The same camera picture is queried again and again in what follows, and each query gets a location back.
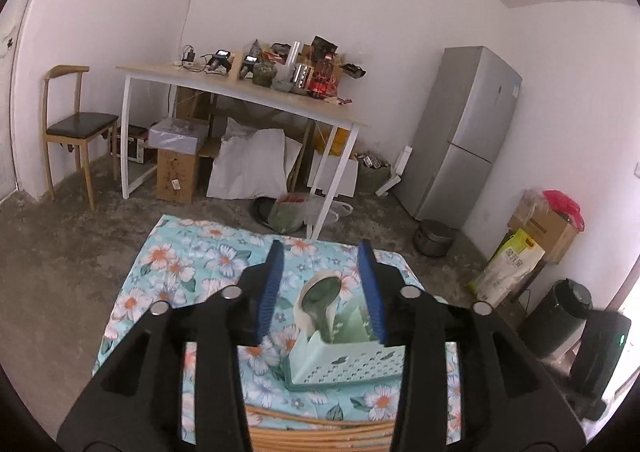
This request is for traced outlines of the wooden chopstick one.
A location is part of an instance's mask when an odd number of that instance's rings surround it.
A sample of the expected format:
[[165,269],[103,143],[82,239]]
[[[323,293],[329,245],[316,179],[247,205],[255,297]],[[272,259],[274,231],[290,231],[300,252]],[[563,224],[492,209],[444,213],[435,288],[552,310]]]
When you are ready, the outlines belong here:
[[278,420],[295,420],[296,422],[302,422],[309,425],[317,426],[337,426],[341,428],[349,427],[373,427],[373,428],[394,428],[394,420],[378,420],[377,422],[350,422],[349,420],[326,420],[325,418],[314,418],[308,416],[298,416],[264,408],[258,408],[258,406],[247,406],[245,411],[260,416],[266,416],[271,418],[277,418]]

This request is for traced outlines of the wooden chopstick two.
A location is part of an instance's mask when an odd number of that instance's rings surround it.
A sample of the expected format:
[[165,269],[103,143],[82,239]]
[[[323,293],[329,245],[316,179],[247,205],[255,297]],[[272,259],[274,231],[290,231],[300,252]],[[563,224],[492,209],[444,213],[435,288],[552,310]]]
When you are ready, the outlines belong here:
[[391,424],[373,425],[373,426],[355,426],[355,427],[323,427],[323,428],[269,428],[269,427],[251,427],[252,435],[292,435],[297,432],[301,435],[319,434],[321,437],[347,437],[371,435],[371,436],[389,436],[394,430]]

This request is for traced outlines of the green plastic bag on floor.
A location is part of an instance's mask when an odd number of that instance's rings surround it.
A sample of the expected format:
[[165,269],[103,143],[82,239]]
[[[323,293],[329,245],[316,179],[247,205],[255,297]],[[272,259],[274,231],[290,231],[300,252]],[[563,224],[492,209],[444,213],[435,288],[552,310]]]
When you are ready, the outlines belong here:
[[279,234],[293,234],[302,227],[313,229],[320,216],[324,198],[290,193],[280,198],[255,198],[250,216],[264,227]]

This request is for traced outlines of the cardboard box with red bag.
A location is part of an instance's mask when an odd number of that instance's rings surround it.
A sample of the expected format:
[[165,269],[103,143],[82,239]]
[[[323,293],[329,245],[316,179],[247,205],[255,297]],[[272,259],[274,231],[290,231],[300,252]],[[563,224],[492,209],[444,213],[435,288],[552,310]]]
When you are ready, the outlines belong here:
[[544,250],[545,261],[559,264],[586,224],[579,205],[563,192],[528,189],[506,226],[523,230]]

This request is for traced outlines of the wooden chopstick three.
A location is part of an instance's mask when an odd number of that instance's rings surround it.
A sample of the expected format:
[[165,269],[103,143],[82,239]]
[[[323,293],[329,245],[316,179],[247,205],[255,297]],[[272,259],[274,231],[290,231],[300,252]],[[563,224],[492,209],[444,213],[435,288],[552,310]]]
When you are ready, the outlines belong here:
[[253,434],[252,439],[258,442],[268,443],[291,443],[296,446],[310,446],[311,444],[322,444],[322,446],[389,446],[390,436],[356,437],[319,435],[302,436],[287,432],[282,435],[259,435]]

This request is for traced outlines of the mint green utensil holder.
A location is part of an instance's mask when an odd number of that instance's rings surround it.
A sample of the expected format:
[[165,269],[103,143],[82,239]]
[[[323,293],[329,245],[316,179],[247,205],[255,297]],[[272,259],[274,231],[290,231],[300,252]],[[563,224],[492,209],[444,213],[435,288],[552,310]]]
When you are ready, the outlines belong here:
[[401,376],[405,348],[385,347],[375,339],[362,299],[329,308],[329,340],[301,308],[294,309],[294,321],[299,333],[282,366],[288,388],[311,390]]

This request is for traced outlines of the white plastic spoon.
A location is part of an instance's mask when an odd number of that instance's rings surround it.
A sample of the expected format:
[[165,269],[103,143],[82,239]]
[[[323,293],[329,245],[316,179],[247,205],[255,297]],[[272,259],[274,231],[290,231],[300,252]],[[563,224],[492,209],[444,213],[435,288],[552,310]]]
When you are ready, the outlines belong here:
[[332,340],[342,281],[334,271],[320,271],[305,283],[294,304],[294,321],[307,338],[318,332],[322,342]]

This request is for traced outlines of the grey box under desk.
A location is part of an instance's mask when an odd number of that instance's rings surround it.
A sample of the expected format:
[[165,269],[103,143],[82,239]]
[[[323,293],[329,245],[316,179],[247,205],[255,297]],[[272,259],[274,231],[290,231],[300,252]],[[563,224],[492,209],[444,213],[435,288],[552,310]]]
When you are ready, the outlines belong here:
[[196,155],[208,136],[208,126],[195,120],[167,117],[149,129],[149,147]]

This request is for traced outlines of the wooden chopstick four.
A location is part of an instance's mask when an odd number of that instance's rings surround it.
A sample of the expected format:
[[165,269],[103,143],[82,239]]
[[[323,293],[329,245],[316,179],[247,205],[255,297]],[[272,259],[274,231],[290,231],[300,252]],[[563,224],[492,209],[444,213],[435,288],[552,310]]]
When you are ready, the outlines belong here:
[[258,452],[390,452],[390,445],[383,443],[382,446],[341,446],[331,448],[329,443],[311,443],[310,446],[294,446],[291,444],[279,443],[258,443],[253,446],[253,451]]

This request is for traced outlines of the grey rice cooker pot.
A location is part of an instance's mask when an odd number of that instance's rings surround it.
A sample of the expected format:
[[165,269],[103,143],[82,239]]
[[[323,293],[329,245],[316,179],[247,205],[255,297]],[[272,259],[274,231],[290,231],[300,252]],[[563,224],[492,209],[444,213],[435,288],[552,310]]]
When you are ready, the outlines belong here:
[[412,242],[416,250],[425,257],[445,257],[449,252],[457,231],[435,220],[423,220],[414,232]]

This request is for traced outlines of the red snack bag on desk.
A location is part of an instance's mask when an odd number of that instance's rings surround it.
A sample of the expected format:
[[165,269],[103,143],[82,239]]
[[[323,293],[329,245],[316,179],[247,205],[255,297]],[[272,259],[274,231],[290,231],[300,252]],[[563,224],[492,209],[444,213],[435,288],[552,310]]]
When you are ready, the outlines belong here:
[[335,54],[327,53],[312,72],[307,88],[308,96],[320,100],[336,97],[339,72],[340,66],[336,63]]

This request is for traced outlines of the silver refrigerator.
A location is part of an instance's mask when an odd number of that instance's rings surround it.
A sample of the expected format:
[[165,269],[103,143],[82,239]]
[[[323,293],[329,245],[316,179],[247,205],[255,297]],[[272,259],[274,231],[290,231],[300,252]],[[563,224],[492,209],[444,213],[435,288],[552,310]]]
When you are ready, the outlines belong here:
[[521,76],[483,46],[447,48],[394,194],[416,220],[460,229],[506,140]]

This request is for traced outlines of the black trash bin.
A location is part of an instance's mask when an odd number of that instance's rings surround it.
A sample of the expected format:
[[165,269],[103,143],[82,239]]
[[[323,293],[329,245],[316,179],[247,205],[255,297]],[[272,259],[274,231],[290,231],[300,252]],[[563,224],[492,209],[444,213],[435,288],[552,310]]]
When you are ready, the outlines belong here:
[[592,309],[590,290],[571,279],[556,281],[518,328],[528,349],[546,358],[587,320]]

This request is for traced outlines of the white sack under desk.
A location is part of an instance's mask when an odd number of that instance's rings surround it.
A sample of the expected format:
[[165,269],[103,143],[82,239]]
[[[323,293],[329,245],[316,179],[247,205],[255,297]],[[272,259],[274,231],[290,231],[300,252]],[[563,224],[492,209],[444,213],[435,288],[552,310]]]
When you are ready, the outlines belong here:
[[216,200],[278,198],[303,145],[280,128],[256,129],[228,119],[206,190]]

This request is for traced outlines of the white desk wooden top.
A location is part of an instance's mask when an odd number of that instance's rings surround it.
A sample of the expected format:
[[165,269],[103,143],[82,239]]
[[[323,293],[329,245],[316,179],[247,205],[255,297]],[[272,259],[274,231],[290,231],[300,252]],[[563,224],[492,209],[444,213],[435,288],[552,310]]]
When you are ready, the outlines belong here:
[[122,92],[122,109],[120,110],[120,149],[125,152],[128,141],[128,126],[131,112],[131,86],[136,80],[140,82],[156,82],[174,88],[186,87],[194,90],[207,91],[217,96],[238,99],[257,105],[266,106],[280,112],[291,113],[316,123],[327,124],[331,127],[329,140],[326,142],[320,164],[314,177],[311,190],[319,189],[319,180],[323,175],[326,161],[337,131],[342,128],[348,132],[347,141],[342,149],[335,172],[330,182],[329,191],[322,203],[320,212],[314,224],[307,228],[306,238],[318,240],[334,198],[340,185],[352,149],[355,147],[360,129],[364,123],[348,106],[330,105],[329,103],[305,98],[297,94],[285,94],[271,88],[256,86],[243,80],[228,76],[194,72],[187,68],[179,68],[174,64],[133,63],[119,67],[125,75],[124,91]]

